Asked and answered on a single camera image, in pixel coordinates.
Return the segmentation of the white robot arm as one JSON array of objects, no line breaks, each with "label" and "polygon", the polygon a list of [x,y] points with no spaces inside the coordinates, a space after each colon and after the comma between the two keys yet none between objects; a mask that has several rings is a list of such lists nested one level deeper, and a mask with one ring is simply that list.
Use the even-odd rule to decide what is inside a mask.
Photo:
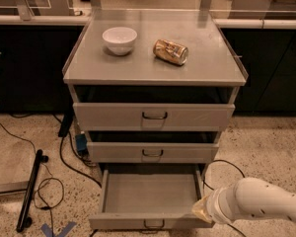
[{"label": "white robot arm", "polygon": [[208,223],[284,219],[296,224],[296,194],[257,178],[243,178],[196,202],[192,213]]}]

